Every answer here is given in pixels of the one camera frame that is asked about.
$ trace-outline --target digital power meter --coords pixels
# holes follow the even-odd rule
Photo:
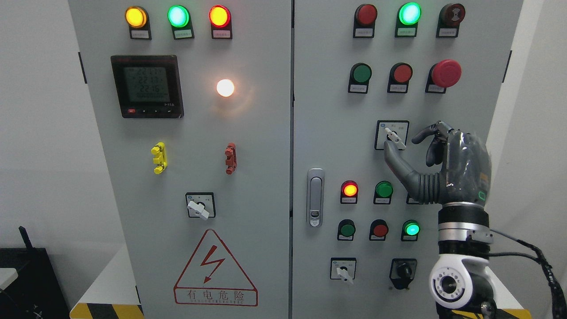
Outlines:
[[[122,117],[183,117],[177,56],[112,56]]]

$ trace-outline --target lcd display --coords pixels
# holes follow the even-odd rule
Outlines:
[[[125,67],[124,78],[131,102],[169,102],[165,68]]]

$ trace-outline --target white switch handle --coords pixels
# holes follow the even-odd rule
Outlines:
[[[337,269],[337,276],[342,278],[343,282],[354,285],[354,281],[346,269],[342,269],[341,267],[337,267],[336,269]]]
[[[203,204],[197,204],[191,200],[189,204],[187,204],[187,209],[193,211],[193,213],[199,216],[201,219],[209,219],[210,213],[205,210],[205,206],[203,206]]]
[[[405,149],[404,141],[402,141],[401,138],[394,131],[392,131],[387,127],[385,127],[384,130],[386,131],[386,134],[388,135],[390,141],[394,142],[397,145],[397,148]]]

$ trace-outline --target glowing white light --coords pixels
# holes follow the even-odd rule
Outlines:
[[[234,93],[234,83],[229,79],[222,79],[218,81],[217,92],[220,96],[228,98]]]

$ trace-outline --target yellow black hazard stripe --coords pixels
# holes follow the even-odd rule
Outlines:
[[[143,319],[140,305],[79,303],[69,314],[71,319]]]
[[[482,314],[464,312],[453,310],[457,316],[455,318],[464,318],[464,319],[483,319]],[[498,309],[496,313],[496,317],[498,319],[532,319],[531,314],[529,311],[525,309]]]

